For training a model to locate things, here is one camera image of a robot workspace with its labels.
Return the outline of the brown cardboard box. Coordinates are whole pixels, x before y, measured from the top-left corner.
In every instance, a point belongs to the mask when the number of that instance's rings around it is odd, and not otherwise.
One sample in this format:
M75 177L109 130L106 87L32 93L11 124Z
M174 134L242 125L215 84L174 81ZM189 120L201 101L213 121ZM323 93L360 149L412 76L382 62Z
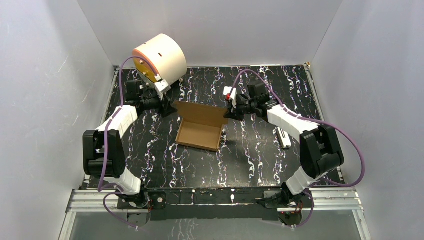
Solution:
M175 101L174 107L181 117L176 143L212 152L217 152L221 136L228 119L226 108L193 102Z

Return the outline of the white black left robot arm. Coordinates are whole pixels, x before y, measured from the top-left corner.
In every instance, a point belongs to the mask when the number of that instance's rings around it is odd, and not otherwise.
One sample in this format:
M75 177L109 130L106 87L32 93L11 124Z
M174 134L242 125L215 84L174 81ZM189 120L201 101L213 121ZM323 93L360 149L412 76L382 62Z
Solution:
M163 118L177 112L166 95L170 88L168 82L161 80L150 86L155 93L146 96L148 88L142 81L129 81L123 101L113 114L95 130L84 132L83 169L86 175L99 180L99 192L113 187L118 193L130 196L135 207L147 206L149 194L142 190L141 180L127 168L122 137L144 111L156 110Z

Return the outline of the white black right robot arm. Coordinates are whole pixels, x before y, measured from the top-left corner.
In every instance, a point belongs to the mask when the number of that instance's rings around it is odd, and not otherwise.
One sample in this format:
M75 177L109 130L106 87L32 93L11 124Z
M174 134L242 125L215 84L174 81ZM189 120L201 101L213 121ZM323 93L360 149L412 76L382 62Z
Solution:
M308 187L344 163L335 128L304 120L278 97L272 99L264 83L250 84L248 95L226 86L223 95L227 101L226 119L243 121L245 115L256 115L284 130L299 143L300 167L281 187L281 199L286 206L295 207Z

